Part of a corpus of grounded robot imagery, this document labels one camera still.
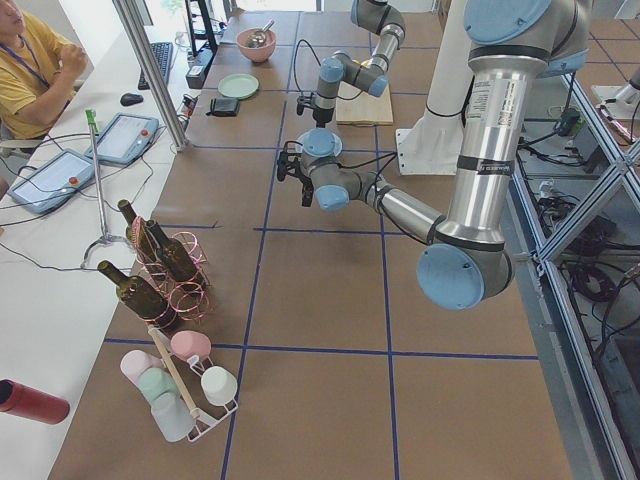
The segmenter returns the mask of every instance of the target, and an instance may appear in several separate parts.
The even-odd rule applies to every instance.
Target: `computer mouse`
[[[122,97],[120,97],[120,105],[122,105],[123,107],[129,107],[143,101],[144,97],[139,93],[125,93]]]

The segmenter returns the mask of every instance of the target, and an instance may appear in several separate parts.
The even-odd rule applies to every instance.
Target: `red can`
[[[55,425],[67,418],[69,402],[13,380],[0,380],[0,412]]]

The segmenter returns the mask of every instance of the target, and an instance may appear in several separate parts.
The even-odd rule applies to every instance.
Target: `wooden handle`
[[[153,339],[153,343],[156,344],[156,348],[158,349],[158,352],[160,352],[160,356],[162,357],[162,360],[164,361],[164,364],[167,367],[167,370],[169,370],[169,373],[171,374],[173,381],[176,382],[178,390],[180,391],[180,395],[182,396],[185,403],[187,404],[187,408],[189,409],[189,412],[191,412],[191,416],[193,418],[198,418],[200,416],[199,409],[196,406],[195,402],[193,401],[193,398],[191,397],[189,390],[187,390],[187,386],[182,381],[182,377],[178,373],[176,366],[173,364],[173,360],[171,360],[171,355],[169,355],[169,352],[167,351],[164,344],[162,343],[162,340],[160,340],[157,330],[155,328],[150,328],[149,335],[151,335],[151,338]]]

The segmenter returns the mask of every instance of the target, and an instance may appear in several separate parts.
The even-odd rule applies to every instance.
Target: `person's hand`
[[[65,45],[60,50],[60,62],[62,63],[61,73],[78,78],[87,67],[89,59],[77,45]]]

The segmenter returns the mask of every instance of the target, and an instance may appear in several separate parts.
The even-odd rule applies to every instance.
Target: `wine bottle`
[[[118,210],[124,216],[127,221],[126,237],[135,246],[136,252],[141,262],[145,264],[149,275],[153,279],[156,285],[161,285],[166,280],[166,272],[161,265],[158,265],[158,259],[156,257],[156,243],[147,231],[147,226],[144,219],[141,219],[140,229],[137,232],[138,238],[133,238],[133,222],[138,217],[136,215],[133,206],[128,200],[120,200],[118,202]]]
[[[180,315],[144,278],[137,275],[128,277],[107,260],[98,264],[98,271],[116,284],[116,295],[120,301],[147,323],[167,333],[182,323]]]
[[[191,284],[183,285],[183,289],[186,291],[196,290],[198,287],[193,285],[194,283],[200,285],[203,290],[206,289],[207,283],[204,276],[196,267],[182,242],[175,238],[169,238],[155,220],[148,220],[147,228],[158,244],[156,256],[167,267],[169,275],[176,282],[190,282]]]

